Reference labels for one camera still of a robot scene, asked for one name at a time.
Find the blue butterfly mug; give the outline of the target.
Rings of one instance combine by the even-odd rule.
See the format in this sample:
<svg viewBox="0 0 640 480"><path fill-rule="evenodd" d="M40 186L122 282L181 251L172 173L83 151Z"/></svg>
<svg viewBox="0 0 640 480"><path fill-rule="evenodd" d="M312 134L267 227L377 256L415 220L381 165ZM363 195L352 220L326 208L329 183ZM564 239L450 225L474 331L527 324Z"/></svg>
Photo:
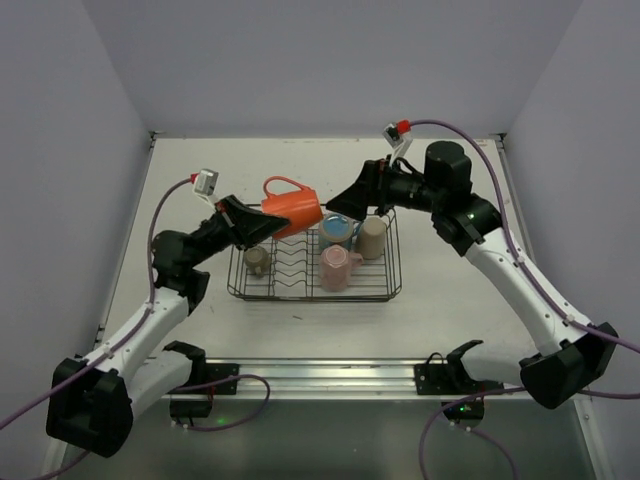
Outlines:
<svg viewBox="0 0 640 480"><path fill-rule="evenodd" d="M323 251L330 246L339 245L346 250L352 250L361 226L361 221L338 213L327 213L318 224L319 249Z"/></svg>

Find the beige tumbler cup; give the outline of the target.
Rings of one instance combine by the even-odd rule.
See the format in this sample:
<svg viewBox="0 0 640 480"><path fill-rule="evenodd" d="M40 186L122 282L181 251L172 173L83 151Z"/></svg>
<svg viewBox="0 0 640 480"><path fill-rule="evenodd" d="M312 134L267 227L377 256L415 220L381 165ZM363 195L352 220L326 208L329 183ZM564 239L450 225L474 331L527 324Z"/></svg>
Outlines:
<svg viewBox="0 0 640 480"><path fill-rule="evenodd" d="M367 218L356 236L355 251L365 260L379 258L386 245L386 224L378 217Z"/></svg>

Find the orange mug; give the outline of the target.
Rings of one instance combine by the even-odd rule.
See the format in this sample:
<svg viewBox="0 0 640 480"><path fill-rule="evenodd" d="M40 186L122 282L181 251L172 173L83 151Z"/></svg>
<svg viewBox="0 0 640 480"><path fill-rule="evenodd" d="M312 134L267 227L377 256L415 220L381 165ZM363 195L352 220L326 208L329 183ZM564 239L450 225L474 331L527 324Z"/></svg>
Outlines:
<svg viewBox="0 0 640 480"><path fill-rule="evenodd" d="M296 190L275 194L269 190L269 184L274 181L286 182L295 186ZM286 218L290 222L288 227L273 235L276 240L301 233L324 218L316 191L307 185L287 177L271 176L263 182L262 188L265 194L261 201L262 211Z"/></svg>

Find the pink faceted mug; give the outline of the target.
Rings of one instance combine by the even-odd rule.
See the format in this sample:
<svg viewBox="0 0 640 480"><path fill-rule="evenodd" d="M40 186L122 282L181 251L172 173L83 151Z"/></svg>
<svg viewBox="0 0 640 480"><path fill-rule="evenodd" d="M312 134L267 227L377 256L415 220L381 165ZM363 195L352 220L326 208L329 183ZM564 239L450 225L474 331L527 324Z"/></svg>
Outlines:
<svg viewBox="0 0 640 480"><path fill-rule="evenodd" d="M323 289L330 292L344 291L354 269L364 263L364 258L340 245L331 245L321 253L319 278Z"/></svg>

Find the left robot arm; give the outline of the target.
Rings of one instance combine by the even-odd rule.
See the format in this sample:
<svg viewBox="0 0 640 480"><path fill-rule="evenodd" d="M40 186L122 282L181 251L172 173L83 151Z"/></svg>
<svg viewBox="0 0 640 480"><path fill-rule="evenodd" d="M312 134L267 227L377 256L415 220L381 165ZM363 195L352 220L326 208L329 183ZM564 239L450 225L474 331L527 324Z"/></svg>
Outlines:
<svg viewBox="0 0 640 480"><path fill-rule="evenodd" d="M150 239L148 299L91 353L56 367L47 434L105 458L118 452L145 410L204 371L204 353L192 345L153 352L203 300L210 276L198 265L229 246L254 247L288 225L229 195L193 232L165 230Z"/></svg>

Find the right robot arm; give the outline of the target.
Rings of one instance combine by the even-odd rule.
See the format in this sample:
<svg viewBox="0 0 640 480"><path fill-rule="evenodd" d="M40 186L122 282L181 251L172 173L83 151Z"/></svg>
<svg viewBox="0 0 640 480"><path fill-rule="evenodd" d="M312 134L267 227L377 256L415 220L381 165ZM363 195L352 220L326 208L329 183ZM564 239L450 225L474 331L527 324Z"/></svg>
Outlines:
<svg viewBox="0 0 640 480"><path fill-rule="evenodd" d="M512 344L471 340L447 355L450 381L461 389L490 381L520 386L538 404L555 409L603 375L616 331L571 307L507 241L501 214L473 193L471 170L461 145L437 141L426 148L423 172L404 172L388 159L365 161L355 182L327 208L358 221L369 208L378 215L394 207L429 213L438 236L494 285L536 347L526 355Z"/></svg>

